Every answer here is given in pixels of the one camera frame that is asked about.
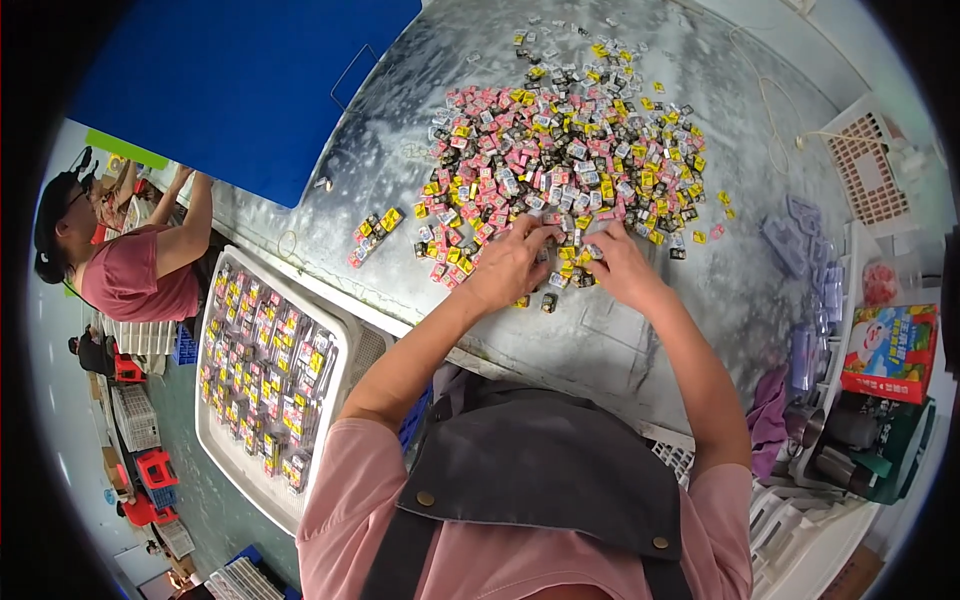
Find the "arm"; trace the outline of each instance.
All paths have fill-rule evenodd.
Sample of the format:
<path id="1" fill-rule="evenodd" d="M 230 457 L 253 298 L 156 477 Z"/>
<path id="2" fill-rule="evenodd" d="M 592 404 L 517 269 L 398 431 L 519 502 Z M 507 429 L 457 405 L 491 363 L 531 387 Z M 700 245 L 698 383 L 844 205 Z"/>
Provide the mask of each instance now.
<path id="1" fill-rule="evenodd" d="M 191 173 L 193 173 L 193 169 L 183 165 L 177 166 L 177 173 L 174 175 L 174 180 L 170 183 L 167 191 L 163 192 L 160 202 L 156 203 L 156 209 L 154 209 L 150 218 L 147 219 L 145 225 L 167 224 L 167 221 L 170 220 L 170 215 L 174 212 L 174 207 L 177 205 L 177 197 L 180 195 L 183 185 L 190 179 Z"/>
<path id="2" fill-rule="evenodd" d="M 590 261 L 588 269 L 617 300 L 647 318 L 674 372 L 683 373 L 677 384 L 697 445 L 691 480 L 726 463 L 750 468 L 750 435 L 736 389 L 683 303 L 647 264 L 619 222 L 584 241 L 604 254 L 602 261 Z M 696 365 L 696 369 L 681 371 L 684 365 Z"/>
<path id="3" fill-rule="evenodd" d="M 197 260 L 210 245 L 213 199 L 210 176 L 198 173 L 190 191 L 190 210 L 183 225 L 165 229 L 156 235 L 156 278 L 173 273 Z"/>
<path id="4" fill-rule="evenodd" d="M 481 318 L 530 293 L 547 273 L 534 266 L 537 250 L 557 228 L 521 216 L 484 250 L 473 276 L 456 287 L 426 319 L 394 344 L 364 374 L 338 419 L 375 420 L 395 433 L 446 355 Z"/>
<path id="5" fill-rule="evenodd" d="M 114 196 L 114 208 L 119 208 L 129 201 L 133 196 L 133 189 L 136 187 L 136 165 L 131 159 L 127 160 L 126 169 L 127 172 L 123 178 L 123 183 L 120 184 L 120 189 L 117 190 L 116 196 Z"/>

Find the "metal handle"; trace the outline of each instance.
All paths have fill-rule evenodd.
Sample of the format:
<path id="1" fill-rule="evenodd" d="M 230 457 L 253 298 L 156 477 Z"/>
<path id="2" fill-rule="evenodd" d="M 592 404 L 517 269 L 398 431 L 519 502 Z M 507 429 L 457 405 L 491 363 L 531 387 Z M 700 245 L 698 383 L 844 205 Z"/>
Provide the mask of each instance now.
<path id="1" fill-rule="evenodd" d="M 347 76 L 347 72 L 357 62 L 357 59 L 360 58 L 360 55 L 363 54 L 364 50 L 370 50 L 370 54 L 371 56 L 373 56 L 373 59 L 376 60 L 377 62 L 380 62 L 380 57 L 376 55 L 376 53 L 373 51 L 373 48 L 371 48 L 370 44 L 364 44 L 363 47 L 360 48 L 360 50 L 357 52 L 356 56 L 353 57 L 353 60 L 350 61 L 350 64 L 347 65 L 347 68 L 344 69 L 344 72 L 340 74 L 340 78 L 337 79 L 337 83 L 330 88 L 330 98 L 333 99 L 333 102 L 337 103 L 337 106 L 340 107 L 340 110 L 342 112 L 347 112 L 347 107 L 344 106 L 344 103 L 337 100 L 337 97 L 333 95 L 333 92 L 337 89 L 337 85 L 339 85 L 340 82 L 344 80 L 344 77 Z"/>

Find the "pink shirt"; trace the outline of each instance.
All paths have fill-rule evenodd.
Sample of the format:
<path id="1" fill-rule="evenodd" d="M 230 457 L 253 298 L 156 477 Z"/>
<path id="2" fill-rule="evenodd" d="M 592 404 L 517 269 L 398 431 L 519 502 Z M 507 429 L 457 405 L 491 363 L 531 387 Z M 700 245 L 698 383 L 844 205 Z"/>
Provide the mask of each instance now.
<path id="1" fill-rule="evenodd" d="M 122 323 L 196 316 L 200 286 L 190 265 L 156 278 L 156 235 L 167 228 L 148 225 L 99 245 L 84 269 L 84 300 Z"/>
<path id="2" fill-rule="evenodd" d="M 396 435 L 344 419 L 330 428 L 313 497 L 297 532 L 306 600 L 357 598 L 406 482 Z M 680 490 L 682 566 L 695 600 L 750 598 L 751 474 L 708 469 Z M 583 584 L 614 600 L 647 600 L 640 560 L 600 549 L 572 532 L 446 522 L 434 535 L 417 598 L 518 600 L 553 586 Z"/>

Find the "brass button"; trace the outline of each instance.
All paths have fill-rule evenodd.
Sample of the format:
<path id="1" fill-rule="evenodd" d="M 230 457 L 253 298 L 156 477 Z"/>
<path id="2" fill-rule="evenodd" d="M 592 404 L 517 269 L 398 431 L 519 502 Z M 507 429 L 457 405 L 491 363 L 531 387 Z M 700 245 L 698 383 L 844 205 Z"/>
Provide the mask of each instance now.
<path id="1" fill-rule="evenodd" d="M 434 497 L 430 492 L 417 492 L 417 501 L 423 506 L 433 506 Z"/>

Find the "blue panel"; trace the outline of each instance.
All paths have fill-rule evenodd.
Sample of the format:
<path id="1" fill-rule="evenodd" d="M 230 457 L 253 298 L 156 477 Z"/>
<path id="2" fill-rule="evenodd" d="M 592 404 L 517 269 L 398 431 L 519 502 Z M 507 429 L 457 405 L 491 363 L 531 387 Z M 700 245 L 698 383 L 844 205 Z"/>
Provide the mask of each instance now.
<path id="1" fill-rule="evenodd" d="M 330 89 L 364 44 L 382 56 L 419 11 L 419 0 L 141 0 L 70 118 L 294 206 L 341 115 Z M 373 65 L 362 57 L 344 77 L 344 104 Z"/>

